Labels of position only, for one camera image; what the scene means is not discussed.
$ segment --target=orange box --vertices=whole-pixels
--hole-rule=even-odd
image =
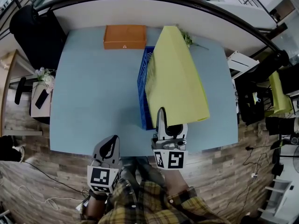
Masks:
[[[104,35],[104,49],[144,49],[146,27],[143,25],[108,25]]]

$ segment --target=plaid shirt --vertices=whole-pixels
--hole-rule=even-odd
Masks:
[[[164,189],[154,182],[141,182],[138,199],[125,179],[120,179],[106,205],[106,214],[98,224],[189,224],[230,222],[216,216],[197,197],[193,187],[174,196],[167,196]],[[81,224],[95,224],[82,221]]]

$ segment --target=light blue tabletop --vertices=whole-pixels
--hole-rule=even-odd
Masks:
[[[143,50],[104,50],[105,27],[69,33],[51,103],[51,150],[92,155],[102,139],[117,134],[121,156],[152,155],[154,131],[142,129],[137,77]],[[147,28],[154,46],[161,29]],[[194,37],[207,49],[190,52],[206,91],[211,117],[188,124],[190,153],[238,142],[235,94],[224,50],[217,42]]]

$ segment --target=wooden floor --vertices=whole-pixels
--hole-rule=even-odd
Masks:
[[[74,189],[80,191],[88,189],[86,166],[90,163],[90,156],[50,151],[49,127],[40,125],[28,115],[28,105],[29,102],[26,100],[21,101],[20,105],[15,105],[13,101],[7,102],[7,128],[44,131],[43,137],[18,137],[18,142],[26,145],[24,160]],[[258,137],[257,124],[245,126],[241,123],[238,144],[189,154],[187,168],[182,174],[213,211],[232,223],[239,223],[247,212],[251,212],[253,216],[258,215],[257,208],[266,200],[267,192],[264,187],[273,179],[272,164],[261,158],[259,163],[262,167],[258,177],[253,181],[250,175],[255,171],[255,165],[243,165],[250,154],[245,147],[270,145],[275,140],[276,136],[269,137],[266,132],[262,137]],[[255,149],[248,162],[256,163],[263,150],[263,148]],[[266,148],[265,152],[271,162],[272,152],[269,148]],[[48,202],[42,202],[54,196],[82,199],[79,192],[49,179],[26,163],[0,161],[0,170],[3,173],[3,179],[0,179],[2,183],[0,201],[6,209],[11,210],[17,223],[73,224],[78,221],[79,213],[75,208],[80,201],[56,199],[58,210],[54,210]],[[236,202],[228,206],[228,203],[235,201],[237,197]]]

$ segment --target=blue plastic crate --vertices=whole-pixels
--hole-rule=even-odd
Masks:
[[[145,130],[154,129],[151,122],[150,109],[145,94],[145,83],[148,70],[148,62],[150,61],[154,48],[155,47],[145,47],[137,79],[141,122],[142,128]]]

